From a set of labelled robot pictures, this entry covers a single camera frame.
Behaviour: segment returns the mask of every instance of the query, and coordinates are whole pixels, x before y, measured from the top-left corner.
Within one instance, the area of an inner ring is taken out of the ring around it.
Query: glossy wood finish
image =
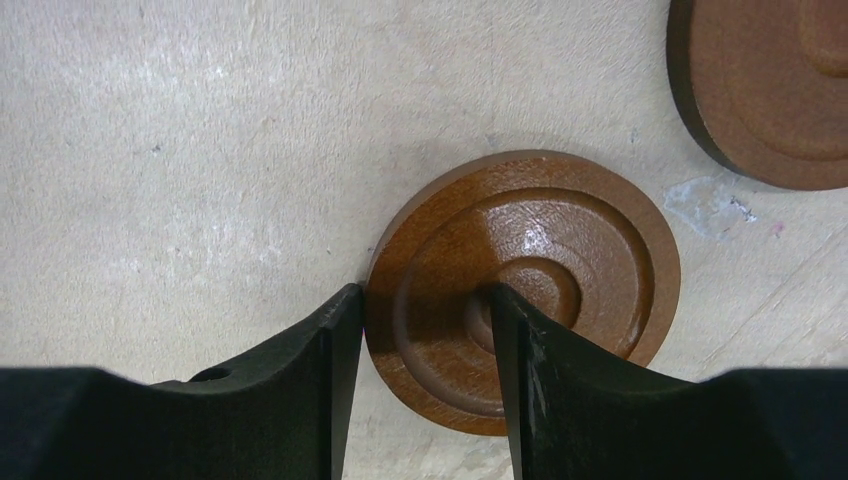
[[[784,188],[848,186],[848,2],[674,0],[667,61],[690,133]]]
[[[671,231],[648,197],[582,158],[502,153],[425,187],[375,253],[366,338],[398,398],[468,433],[506,433],[483,300],[495,282],[647,365],[671,325],[680,266]]]

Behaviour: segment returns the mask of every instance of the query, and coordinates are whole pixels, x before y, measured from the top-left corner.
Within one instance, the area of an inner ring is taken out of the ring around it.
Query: white paint smudge
[[[732,193],[737,179],[698,177],[666,191],[663,207],[707,238],[728,240],[733,230],[754,223],[757,215]]]

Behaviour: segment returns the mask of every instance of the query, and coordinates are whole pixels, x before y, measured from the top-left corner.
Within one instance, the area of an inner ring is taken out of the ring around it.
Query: brown wooden disc
[[[407,406],[483,435],[506,434],[481,295],[495,281],[647,365],[674,317],[680,264],[648,197],[572,155],[492,155],[419,192],[391,222],[371,264],[368,348]]]
[[[673,0],[669,80],[698,144],[775,186],[848,186],[846,25],[845,0]]]

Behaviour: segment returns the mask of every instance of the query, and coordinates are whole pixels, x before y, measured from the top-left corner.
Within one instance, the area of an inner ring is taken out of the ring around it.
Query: plywood surface
[[[651,368],[848,365],[848,191],[726,172],[675,111],[667,2],[0,4],[0,363],[187,379],[363,278],[438,175],[590,158],[667,218]],[[363,351],[348,479],[511,478],[505,439],[396,400]]]

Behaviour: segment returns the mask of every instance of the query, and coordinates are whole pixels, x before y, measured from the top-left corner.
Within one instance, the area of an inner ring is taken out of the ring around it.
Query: black clamp jaw
[[[516,480],[848,478],[848,371],[636,366],[491,290]],[[188,382],[0,369],[0,478],[338,480],[362,340],[348,285]]]

